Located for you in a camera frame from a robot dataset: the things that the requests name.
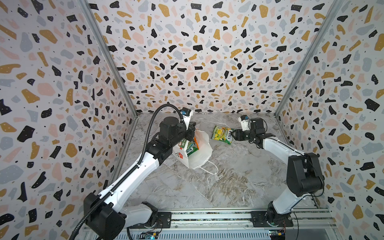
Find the orange pink candy packet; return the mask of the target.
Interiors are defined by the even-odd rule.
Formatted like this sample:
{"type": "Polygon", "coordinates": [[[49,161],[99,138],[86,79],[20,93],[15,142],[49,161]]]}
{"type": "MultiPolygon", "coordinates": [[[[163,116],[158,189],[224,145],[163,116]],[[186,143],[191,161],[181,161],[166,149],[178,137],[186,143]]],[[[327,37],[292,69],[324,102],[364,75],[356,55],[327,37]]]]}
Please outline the orange pink candy packet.
{"type": "Polygon", "coordinates": [[[194,148],[199,150],[199,145],[196,137],[194,137],[194,148]]]}

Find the green yellow candy packet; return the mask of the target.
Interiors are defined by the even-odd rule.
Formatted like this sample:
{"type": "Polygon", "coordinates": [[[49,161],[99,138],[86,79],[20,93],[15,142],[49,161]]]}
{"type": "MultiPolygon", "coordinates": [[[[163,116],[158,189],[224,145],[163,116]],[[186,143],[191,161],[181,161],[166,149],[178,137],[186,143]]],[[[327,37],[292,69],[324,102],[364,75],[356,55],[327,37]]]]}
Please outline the green yellow candy packet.
{"type": "Polygon", "coordinates": [[[231,145],[233,141],[232,132],[233,129],[231,128],[215,126],[211,139],[231,145]]]}

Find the white paper bag with flower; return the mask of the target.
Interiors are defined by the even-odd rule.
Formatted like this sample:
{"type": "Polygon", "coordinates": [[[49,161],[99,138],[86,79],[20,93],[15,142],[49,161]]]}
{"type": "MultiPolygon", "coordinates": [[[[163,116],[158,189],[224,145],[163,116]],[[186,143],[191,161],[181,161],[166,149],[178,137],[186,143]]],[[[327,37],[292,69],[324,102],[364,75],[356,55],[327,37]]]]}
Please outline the white paper bag with flower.
{"type": "Polygon", "coordinates": [[[173,156],[176,157],[184,166],[188,169],[196,170],[201,169],[211,175],[216,175],[219,172],[218,167],[210,161],[212,156],[213,149],[209,144],[209,136],[206,132],[201,130],[195,131],[195,137],[197,138],[199,150],[187,156],[186,149],[180,149],[179,143],[173,147],[173,156]],[[215,172],[209,172],[203,168],[203,165],[209,163],[213,165],[216,169],[215,172]]]}

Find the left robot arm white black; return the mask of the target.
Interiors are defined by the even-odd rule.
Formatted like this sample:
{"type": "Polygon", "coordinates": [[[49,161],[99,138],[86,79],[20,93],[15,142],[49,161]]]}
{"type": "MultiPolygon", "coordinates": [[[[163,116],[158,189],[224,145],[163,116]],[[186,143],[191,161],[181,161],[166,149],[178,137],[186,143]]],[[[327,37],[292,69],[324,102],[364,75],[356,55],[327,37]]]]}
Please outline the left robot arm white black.
{"type": "Polygon", "coordinates": [[[124,204],[145,178],[172,154],[173,147],[183,139],[194,138],[195,126],[191,116],[164,118],[160,131],[153,138],[146,135],[144,153],[131,167],[98,195],[89,194],[86,197],[85,223],[100,240],[113,240],[123,229],[136,225],[150,229],[157,226],[156,207],[143,202],[124,210],[124,204]]]}

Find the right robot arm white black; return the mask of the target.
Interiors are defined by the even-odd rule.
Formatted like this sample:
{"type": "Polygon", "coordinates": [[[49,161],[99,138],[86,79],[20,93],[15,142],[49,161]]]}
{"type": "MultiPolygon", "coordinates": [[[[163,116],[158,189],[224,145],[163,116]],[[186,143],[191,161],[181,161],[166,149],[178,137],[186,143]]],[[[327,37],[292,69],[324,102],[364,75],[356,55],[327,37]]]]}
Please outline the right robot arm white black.
{"type": "Polygon", "coordinates": [[[236,141],[247,141],[273,154],[287,165],[287,187],[269,203],[264,219],[270,226],[280,226],[290,217],[292,209],[305,197],[313,196],[325,187],[319,158],[314,153],[304,153],[267,133],[262,118],[239,117],[242,128],[231,132],[236,141]]]}

